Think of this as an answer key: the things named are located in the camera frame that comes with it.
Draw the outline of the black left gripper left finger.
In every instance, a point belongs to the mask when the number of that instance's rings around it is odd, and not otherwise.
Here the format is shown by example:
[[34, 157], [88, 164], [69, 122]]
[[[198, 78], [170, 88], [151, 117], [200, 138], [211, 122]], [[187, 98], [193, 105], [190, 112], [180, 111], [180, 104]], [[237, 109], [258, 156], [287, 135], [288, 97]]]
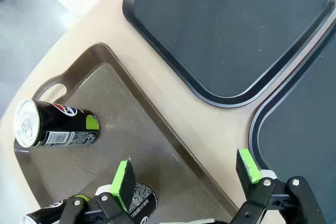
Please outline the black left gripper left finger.
[[131, 160], [120, 162], [108, 191], [92, 199], [76, 195], [67, 200], [60, 223], [133, 223], [129, 217], [136, 181]]

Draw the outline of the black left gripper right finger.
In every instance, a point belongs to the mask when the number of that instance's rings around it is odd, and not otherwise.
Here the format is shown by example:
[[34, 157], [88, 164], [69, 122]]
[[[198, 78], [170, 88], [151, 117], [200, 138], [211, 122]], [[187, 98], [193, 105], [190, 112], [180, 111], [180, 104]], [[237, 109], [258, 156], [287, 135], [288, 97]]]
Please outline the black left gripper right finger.
[[280, 181], [273, 171], [259, 170], [247, 148], [237, 150], [236, 172], [246, 201], [231, 223], [261, 223], [269, 210], [278, 211], [285, 223], [326, 223], [304, 177]]

